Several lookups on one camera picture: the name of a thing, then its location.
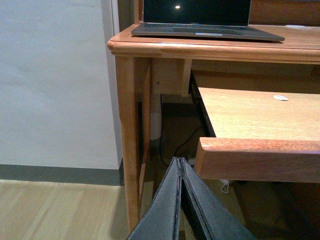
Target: desk top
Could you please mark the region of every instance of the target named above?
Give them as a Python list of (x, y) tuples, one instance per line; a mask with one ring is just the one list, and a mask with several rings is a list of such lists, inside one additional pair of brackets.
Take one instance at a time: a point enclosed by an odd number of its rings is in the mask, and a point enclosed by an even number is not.
[(285, 37), (283, 42), (259, 42), (132, 36), (131, 31), (137, 26), (128, 27), (108, 41), (114, 55), (320, 65), (320, 27), (251, 25)]
[(221, 77), (203, 71), (194, 76), (218, 138), (320, 141), (318, 76)]

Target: power cord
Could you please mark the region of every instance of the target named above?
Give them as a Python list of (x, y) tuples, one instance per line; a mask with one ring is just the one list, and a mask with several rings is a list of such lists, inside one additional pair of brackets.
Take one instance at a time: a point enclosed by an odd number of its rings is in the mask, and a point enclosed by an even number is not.
[(201, 129), (201, 128), (202, 128), (202, 126), (198, 126), (198, 127), (193, 131), (193, 133), (191, 134), (191, 136), (190, 136), (184, 143), (182, 143), (180, 146), (177, 147), (177, 149), (175, 150), (174, 155), (173, 155), (174, 157), (177, 157), (178, 150), (179, 150), (183, 145), (187, 144), (187, 143), (193, 138), (193, 136), (195, 135), (195, 133), (196, 133), (199, 129)]

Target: white object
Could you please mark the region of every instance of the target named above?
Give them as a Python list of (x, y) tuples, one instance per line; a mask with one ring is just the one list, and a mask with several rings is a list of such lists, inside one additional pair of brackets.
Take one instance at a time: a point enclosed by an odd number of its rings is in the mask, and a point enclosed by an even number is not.
[(196, 164), (196, 158), (195, 157), (189, 158), (188, 163), (190, 166), (194, 166)]
[(228, 180), (228, 179), (219, 179), (220, 182), (223, 183), (221, 187), (221, 192), (224, 194), (229, 194), (230, 185), (234, 182), (234, 180)]
[(274, 99), (277, 99), (279, 101), (288, 101), (289, 100), (287, 97), (282, 96), (282, 95), (274, 95), (273, 97), (274, 97)]
[(287, 28), (292, 28), (292, 29), (305, 29), (306, 26), (303, 25), (285, 25)]

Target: black cable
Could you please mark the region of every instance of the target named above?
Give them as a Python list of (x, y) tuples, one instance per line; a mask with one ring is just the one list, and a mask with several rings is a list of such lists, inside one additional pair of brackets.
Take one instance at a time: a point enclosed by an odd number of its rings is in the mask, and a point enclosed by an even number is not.
[(160, 144), (159, 144), (159, 153), (160, 153), (160, 159), (161, 159), (161, 162), (169, 167), (168, 164), (165, 163), (163, 157), (162, 157), (162, 135), (163, 135), (163, 125), (164, 125), (164, 120), (162, 118), (162, 94), (160, 94), (160, 107), (161, 107), (161, 136), (160, 136)]
[(195, 135), (195, 133), (196, 133), (196, 131), (197, 130), (199, 130), (199, 129), (201, 129), (202, 128), (202, 126), (198, 126), (194, 131), (193, 131), (193, 133), (191, 134), (191, 136), (184, 142), (184, 143), (182, 143), (180, 146), (178, 146), (178, 148), (175, 150), (175, 152), (174, 152), (174, 157), (177, 157), (177, 153), (178, 153), (178, 150), (183, 146), (183, 145), (185, 145), (187, 142), (189, 142), (191, 139), (192, 139), (192, 137)]

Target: white wall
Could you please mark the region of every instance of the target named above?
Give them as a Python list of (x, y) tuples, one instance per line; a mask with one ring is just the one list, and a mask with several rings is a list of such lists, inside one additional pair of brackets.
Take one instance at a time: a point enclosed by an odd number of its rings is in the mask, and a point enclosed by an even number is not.
[(115, 64), (105, 47), (117, 14), (111, 0), (1, 1), (0, 164), (119, 168)]

